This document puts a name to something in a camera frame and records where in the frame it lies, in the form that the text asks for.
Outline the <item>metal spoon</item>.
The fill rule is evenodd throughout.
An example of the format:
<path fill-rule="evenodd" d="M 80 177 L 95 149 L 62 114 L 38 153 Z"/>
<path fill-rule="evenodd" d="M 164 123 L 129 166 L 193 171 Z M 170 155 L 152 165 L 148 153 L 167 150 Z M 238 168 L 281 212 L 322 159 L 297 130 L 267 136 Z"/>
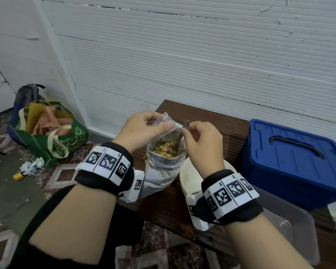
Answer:
<path fill-rule="evenodd" d="M 183 128 L 189 129 L 189 121 L 188 120 L 184 121 Z M 178 138 L 175 141 L 175 147 L 176 147 L 176 149 L 179 148 L 179 144 L 180 144 L 180 141 L 182 140 L 182 138 L 183 138 L 183 133 L 182 133 L 182 130 L 181 130 Z"/>

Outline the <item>person's right forearm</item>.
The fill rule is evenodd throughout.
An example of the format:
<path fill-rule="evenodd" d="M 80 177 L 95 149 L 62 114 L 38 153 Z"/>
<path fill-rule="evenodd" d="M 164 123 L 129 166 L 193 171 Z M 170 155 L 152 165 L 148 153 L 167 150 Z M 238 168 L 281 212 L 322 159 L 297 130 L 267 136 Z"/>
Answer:
<path fill-rule="evenodd" d="M 262 213 L 225 230 L 240 269 L 314 269 Z"/>

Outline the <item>person's left hand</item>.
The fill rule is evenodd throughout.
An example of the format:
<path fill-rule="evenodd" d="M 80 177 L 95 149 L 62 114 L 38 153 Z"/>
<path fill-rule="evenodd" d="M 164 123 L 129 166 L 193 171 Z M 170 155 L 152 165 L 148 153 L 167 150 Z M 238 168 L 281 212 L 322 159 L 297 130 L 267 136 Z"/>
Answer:
<path fill-rule="evenodd" d="M 154 111 L 135 113 L 127 119 L 118 135 L 112 140 L 133 153 L 166 132 L 153 132 L 153 126 L 147 125 L 151 119 L 161 118 L 163 115 Z"/>

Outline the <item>person's left forearm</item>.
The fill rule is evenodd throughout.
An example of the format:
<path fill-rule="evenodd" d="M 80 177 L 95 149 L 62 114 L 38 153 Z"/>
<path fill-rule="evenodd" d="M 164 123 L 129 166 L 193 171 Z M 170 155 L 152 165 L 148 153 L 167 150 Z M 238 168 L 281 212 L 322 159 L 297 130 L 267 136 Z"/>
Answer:
<path fill-rule="evenodd" d="M 114 194 L 76 184 L 29 242 L 54 258 L 97 265 L 115 206 Z"/>

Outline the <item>black wristband with marker tags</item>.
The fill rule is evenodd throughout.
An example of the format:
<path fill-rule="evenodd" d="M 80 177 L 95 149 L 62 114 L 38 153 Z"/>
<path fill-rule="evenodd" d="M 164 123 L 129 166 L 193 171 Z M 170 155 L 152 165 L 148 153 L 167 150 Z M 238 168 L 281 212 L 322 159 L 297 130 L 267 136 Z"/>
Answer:
<path fill-rule="evenodd" d="M 249 222 L 264 211 L 259 194 L 240 173 L 226 169 L 202 180 L 201 189 L 186 195 L 195 229 L 207 231 L 214 225 Z"/>
<path fill-rule="evenodd" d="M 104 190 L 126 203 L 138 200 L 144 182 L 144 172 L 134 169 L 133 156 L 112 142 L 95 146 L 76 171 L 77 183 Z"/>

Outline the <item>clear plastic bag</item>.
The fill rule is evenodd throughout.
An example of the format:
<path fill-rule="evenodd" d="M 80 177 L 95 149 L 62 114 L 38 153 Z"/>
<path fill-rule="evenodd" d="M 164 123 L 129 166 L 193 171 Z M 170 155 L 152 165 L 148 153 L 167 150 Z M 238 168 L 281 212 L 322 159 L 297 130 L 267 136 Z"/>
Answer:
<path fill-rule="evenodd" d="M 178 156 L 173 159 L 166 159 L 157 153 L 152 152 L 153 147 L 159 141 L 170 142 L 176 141 L 183 125 L 175 122 L 167 112 L 163 114 L 161 118 L 158 118 L 153 125 L 160 124 L 162 122 L 174 122 L 174 129 L 161 134 L 159 137 L 147 144 L 146 149 L 146 165 L 145 165 L 145 177 L 143 183 L 143 189 L 141 191 L 141 197 L 145 198 L 159 191 L 166 189 L 172 184 L 172 182 L 178 176 L 181 166 L 187 156 L 187 147 L 184 137 L 180 141 L 178 148 Z"/>

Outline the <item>yellow dried seeds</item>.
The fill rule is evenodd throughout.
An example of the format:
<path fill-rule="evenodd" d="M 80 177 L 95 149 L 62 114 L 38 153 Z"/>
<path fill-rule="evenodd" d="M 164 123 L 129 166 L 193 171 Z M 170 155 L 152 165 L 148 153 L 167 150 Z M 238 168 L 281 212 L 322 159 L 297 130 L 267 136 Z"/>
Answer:
<path fill-rule="evenodd" d="M 174 141 L 159 141 L 153 147 L 152 152 L 157 153 L 158 155 L 166 159 L 173 159 L 178 156 L 178 147 L 179 145 Z"/>

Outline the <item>grey backpack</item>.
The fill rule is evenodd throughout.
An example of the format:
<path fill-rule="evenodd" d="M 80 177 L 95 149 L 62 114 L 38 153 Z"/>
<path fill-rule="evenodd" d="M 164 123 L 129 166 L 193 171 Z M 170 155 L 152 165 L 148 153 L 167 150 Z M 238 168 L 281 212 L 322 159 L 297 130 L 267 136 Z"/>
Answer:
<path fill-rule="evenodd" d="M 40 95 L 40 89 L 44 90 L 45 88 L 46 86 L 40 84 L 26 84 L 18 89 L 8 123 L 9 126 L 14 125 L 19 120 L 18 113 L 22 108 L 32 102 L 45 100 L 44 97 Z"/>

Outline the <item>mustard cloth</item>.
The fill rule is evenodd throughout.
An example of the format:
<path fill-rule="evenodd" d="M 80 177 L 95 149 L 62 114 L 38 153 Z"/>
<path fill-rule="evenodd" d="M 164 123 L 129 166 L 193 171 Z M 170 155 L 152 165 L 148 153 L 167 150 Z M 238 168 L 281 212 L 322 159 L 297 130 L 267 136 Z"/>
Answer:
<path fill-rule="evenodd" d="M 26 126 L 25 131 L 32 134 L 34 132 L 34 129 L 36 127 L 37 122 L 39 121 L 39 118 L 44 113 L 45 108 L 47 107 L 47 104 L 43 103 L 30 103 L 27 110 L 27 118 L 26 118 Z"/>

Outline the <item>clear plastic container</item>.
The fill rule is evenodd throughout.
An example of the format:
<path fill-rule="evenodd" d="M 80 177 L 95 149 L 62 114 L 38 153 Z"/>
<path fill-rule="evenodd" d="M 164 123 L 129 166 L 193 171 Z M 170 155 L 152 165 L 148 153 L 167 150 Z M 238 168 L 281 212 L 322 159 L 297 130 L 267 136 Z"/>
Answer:
<path fill-rule="evenodd" d="M 309 212 L 256 186 L 253 188 L 259 194 L 264 216 L 311 265 L 318 265 L 318 240 Z"/>

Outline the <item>blue plastic storage box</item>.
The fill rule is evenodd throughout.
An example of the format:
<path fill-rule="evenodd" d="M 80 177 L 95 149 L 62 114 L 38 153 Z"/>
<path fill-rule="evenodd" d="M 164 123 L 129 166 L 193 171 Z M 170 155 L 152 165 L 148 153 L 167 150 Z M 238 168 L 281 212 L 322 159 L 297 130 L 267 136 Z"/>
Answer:
<path fill-rule="evenodd" d="M 303 208 L 336 202 L 336 142 L 258 119 L 249 121 L 242 176 Z"/>

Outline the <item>crumpled white paper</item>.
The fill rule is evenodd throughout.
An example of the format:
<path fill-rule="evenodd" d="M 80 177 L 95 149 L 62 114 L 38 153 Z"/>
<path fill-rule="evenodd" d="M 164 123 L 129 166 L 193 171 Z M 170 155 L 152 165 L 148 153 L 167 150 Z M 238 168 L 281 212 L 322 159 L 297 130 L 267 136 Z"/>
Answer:
<path fill-rule="evenodd" d="M 45 162 L 42 157 L 36 158 L 34 161 L 26 161 L 20 167 L 20 173 L 23 176 L 34 175 L 38 169 L 43 168 Z"/>

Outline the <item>person's right hand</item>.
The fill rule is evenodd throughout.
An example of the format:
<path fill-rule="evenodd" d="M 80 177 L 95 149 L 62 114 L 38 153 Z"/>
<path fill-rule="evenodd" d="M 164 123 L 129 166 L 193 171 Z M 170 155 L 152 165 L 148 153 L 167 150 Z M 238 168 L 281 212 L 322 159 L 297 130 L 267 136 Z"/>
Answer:
<path fill-rule="evenodd" d="M 202 179 L 224 170 L 223 136 L 210 122 L 190 123 L 194 146 L 186 146 L 188 156 Z"/>

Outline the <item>white bowl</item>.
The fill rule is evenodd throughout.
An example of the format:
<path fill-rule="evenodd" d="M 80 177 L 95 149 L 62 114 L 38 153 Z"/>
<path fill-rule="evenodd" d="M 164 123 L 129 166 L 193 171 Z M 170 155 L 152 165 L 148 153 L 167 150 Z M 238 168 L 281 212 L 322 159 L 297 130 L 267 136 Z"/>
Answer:
<path fill-rule="evenodd" d="M 189 157 L 185 159 L 181 166 L 179 181 L 184 197 L 201 191 L 201 183 L 203 179 L 193 166 Z"/>

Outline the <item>pink cloth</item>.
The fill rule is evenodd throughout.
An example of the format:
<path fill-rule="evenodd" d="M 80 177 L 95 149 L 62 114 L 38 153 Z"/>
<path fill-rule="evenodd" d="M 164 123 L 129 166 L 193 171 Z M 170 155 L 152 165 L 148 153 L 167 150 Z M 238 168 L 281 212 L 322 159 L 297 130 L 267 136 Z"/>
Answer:
<path fill-rule="evenodd" d="M 33 129 L 33 135 L 49 135 L 61 126 L 73 124 L 73 117 L 67 112 L 57 110 L 54 106 L 45 106 L 43 113 Z"/>

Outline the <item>green tote bag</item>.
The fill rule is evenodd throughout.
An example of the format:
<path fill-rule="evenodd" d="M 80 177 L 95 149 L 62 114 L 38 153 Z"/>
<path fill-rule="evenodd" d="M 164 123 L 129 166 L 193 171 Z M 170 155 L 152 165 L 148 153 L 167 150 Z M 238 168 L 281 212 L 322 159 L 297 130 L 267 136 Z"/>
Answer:
<path fill-rule="evenodd" d="M 48 168 L 80 149 L 87 142 L 89 133 L 60 101 L 38 100 L 34 103 L 54 106 L 73 117 L 72 125 L 61 126 L 49 135 L 33 135 L 25 131 L 28 105 L 19 111 L 19 120 L 7 127 L 11 139 L 27 148 L 36 158 L 42 157 L 45 162 L 44 168 Z"/>

